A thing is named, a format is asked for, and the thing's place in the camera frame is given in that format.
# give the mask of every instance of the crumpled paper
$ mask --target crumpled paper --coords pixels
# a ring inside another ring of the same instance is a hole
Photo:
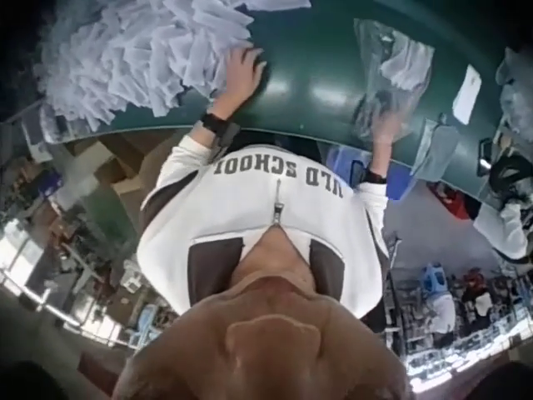
[[[251,46],[254,18],[241,6],[277,11],[311,3],[59,0],[35,68],[39,89],[57,115],[86,120],[94,132],[130,103],[162,117],[188,88],[210,98],[224,90],[228,50]]]

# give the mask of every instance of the green table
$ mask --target green table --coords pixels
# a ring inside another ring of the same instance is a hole
[[[252,38],[265,49],[270,67],[261,91],[236,115],[236,121],[246,129],[365,148],[351,132],[351,119],[365,86],[353,20],[374,19],[436,49],[430,86],[411,119],[413,133],[395,145],[397,162],[412,165],[415,161],[424,118],[436,120],[443,112],[451,115],[468,64],[481,74],[483,83],[471,122],[458,125],[461,141],[443,179],[479,198],[486,178],[476,175],[478,144],[495,134],[501,117],[494,76],[505,44],[475,6],[459,9],[461,3],[454,7],[448,3],[434,1],[430,7],[422,0],[313,0],[312,9],[254,13]],[[129,107],[99,133],[191,126],[207,100],[191,91],[183,104],[160,118],[154,118],[149,109]]]

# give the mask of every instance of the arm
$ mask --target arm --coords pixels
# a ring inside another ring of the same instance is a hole
[[[207,112],[228,120],[233,113],[256,91],[267,65],[256,60],[261,49],[236,48],[227,59],[227,89],[208,108]],[[207,165],[215,134],[197,122],[192,130],[172,148],[163,163],[157,185],[148,198],[159,189],[182,180],[190,173]]]
[[[518,260],[527,253],[520,204],[507,203],[500,213],[486,204],[481,205],[474,228],[508,258]]]
[[[402,114],[387,114],[376,120],[372,126],[372,160],[363,183],[359,185],[361,199],[371,221],[374,237],[381,250],[388,254],[381,234],[383,218],[388,203],[386,197],[386,175],[391,164],[392,141],[401,130]]]

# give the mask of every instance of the red object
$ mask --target red object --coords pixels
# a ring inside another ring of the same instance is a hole
[[[462,221],[470,219],[465,210],[465,196],[462,192],[452,189],[443,182],[427,183],[427,187],[454,217]]]

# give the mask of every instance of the chair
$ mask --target chair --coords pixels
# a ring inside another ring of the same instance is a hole
[[[155,304],[144,306],[137,322],[138,331],[131,332],[130,340],[128,341],[130,348],[135,348],[139,351],[161,334],[159,329],[153,327],[157,309],[158,307]]]

